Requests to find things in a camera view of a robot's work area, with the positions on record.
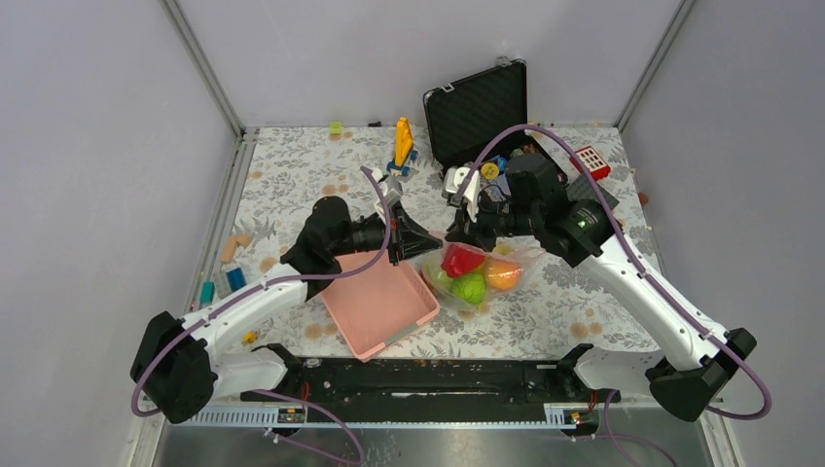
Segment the orange peach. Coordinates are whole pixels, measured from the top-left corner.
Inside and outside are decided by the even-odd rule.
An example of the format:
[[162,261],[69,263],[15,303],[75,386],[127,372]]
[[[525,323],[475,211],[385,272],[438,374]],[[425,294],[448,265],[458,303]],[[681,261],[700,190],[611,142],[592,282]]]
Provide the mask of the orange peach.
[[498,258],[489,258],[483,268],[486,286],[500,292],[515,289],[520,283],[522,272],[519,263]]

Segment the green pepper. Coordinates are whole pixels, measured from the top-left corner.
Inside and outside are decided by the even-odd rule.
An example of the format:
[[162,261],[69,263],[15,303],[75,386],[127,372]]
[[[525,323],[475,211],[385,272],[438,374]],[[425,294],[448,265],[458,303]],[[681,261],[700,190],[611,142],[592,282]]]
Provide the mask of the green pepper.
[[487,286],[480,272],[469,272],[456,277],[449,291],[458,299],[470,305],[480,305],[486,296]]

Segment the clear zip top bag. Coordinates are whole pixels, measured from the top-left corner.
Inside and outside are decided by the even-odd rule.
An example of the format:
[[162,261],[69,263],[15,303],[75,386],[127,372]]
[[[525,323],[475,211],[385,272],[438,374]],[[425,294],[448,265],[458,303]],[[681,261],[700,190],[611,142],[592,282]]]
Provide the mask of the clear zip top bag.
[[[447,292],[442,292],[442,291],[439,291],[439,290],[435,290],[428,283],[428,281],[425,279],[425,276],[422,272],[422,267],[425,264],[427,264],[427,263],[436,263],[436,262],[441,263],[442,262],[446,247],[448,246],[449,243],[451,243],[451,242],[445,243],[442,248],[440,248],[436,251],[432,251],[432,252],[429,252],[429,253],[425,254],[423,259],[419,262],[419,273],[422,276],[422,278],[424,279],[425,284],[430,288],[430,290],[435,295],[435,297],[439,300],[441,305],[445,306],[448,309],[451,309],[451,310],[454,310],[454,311],[460,311],[460,312],[476,312],[476,311],[479,311],[484,306],[488,305],[489,302],[491,302],[492,300],[497,299],[497,298],[499,298],[501,296],[504,296],[504,295],[511,294],[511,293],[519,290],[519,288],[525,286],[526,283],[528,282],[528,280],[530,279],[531,275],[533,274],[533,272],[535,272],[536,263],[538,262],[540,256],[544,254],[544,250],[542,248],[538,247],[538,246],[524,245],[524,244],[519,244],[519,243],[514,243],[514,242],[504,241],[504,240],[497,240],[497,244],[491,252],[484,252],[480,248],[476,248],[476,247],[471,246],[471,247],[477,249],[478,251],[483,251],[486,254],[486,260],[484,261],[484,263],[489,258],[498,258],[498,259],[502,259],[502,260],[512,261],[512,262],[519,263],[521,265],[522,269],[523,269],[523,272],[522,272],[520,283],[515,289],[513,289],[511,291],[507,291],[507,292],[500,292],[500,291],[496,291],[494,289],[491,289],[491,288],[487,287],[487,293],[486,293],[484,301],[480,305],[470,305],[470,304],[467,304],[466,302],[456,298],[449,290]],[[480,272],[481,274],[483,274],[484,263],[474,271],[475,272]]]

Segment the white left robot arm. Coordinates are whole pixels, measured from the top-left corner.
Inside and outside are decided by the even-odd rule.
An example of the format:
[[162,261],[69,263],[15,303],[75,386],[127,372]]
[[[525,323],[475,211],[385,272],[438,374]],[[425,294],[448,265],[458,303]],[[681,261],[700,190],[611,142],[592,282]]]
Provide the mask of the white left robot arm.
[[129,375],[135,383],[131,409],[149,416],[140,400],[154,403],[153,413],[180,423],[214,399],[268,390],[288,400],[301,390],[300,371],[274,349],[248,353],[227,348],[272,312],[315,297],[334,281],[358,275],[382,260],[398,265],[440,248],[442,240],[412,220],[398,199],[380,185],[377,213],[352,220],[343,198],[314,203],[295,244],[261,279],[186,318],[163,311],[146,327]]

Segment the green cabbage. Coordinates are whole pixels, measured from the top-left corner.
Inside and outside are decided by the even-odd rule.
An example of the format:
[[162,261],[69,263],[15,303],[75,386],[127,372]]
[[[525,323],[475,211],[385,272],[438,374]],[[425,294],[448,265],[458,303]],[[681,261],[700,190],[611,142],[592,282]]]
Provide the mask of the green cabbage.
[[422,267],[422,272],[435,290],[447,292],[450,289],[453,279],[441,268],[440,263],[427,263]]

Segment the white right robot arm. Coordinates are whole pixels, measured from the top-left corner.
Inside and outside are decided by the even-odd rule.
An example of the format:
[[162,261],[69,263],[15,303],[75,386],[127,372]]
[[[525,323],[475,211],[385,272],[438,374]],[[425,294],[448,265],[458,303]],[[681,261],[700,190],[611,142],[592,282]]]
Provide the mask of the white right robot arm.
[[447,239],[489,251],[500,237],[535,238],[616,299],[659,347],[640,353],[580,344],[561,360],[561,394],[573,401],[594,390],[638,394],[681,420],[697,420],[742,369],[753,335],[726,329],[676,291],[613,224],[599,189],[569,198],[556,165],[538,154],[510,161],[506,178],[508,195],[493,201],[478,171],[448,170],[443,194],[457,210]]

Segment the red bell pepper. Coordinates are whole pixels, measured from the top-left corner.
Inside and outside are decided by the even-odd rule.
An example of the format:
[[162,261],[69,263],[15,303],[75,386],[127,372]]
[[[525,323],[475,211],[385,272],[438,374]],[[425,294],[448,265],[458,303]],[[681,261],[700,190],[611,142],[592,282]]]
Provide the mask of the red bell pepper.
[[457,278],[476,270],[486,260],[483,251],[462,243],[449,243],[446,247],[441,269],[450,278]]

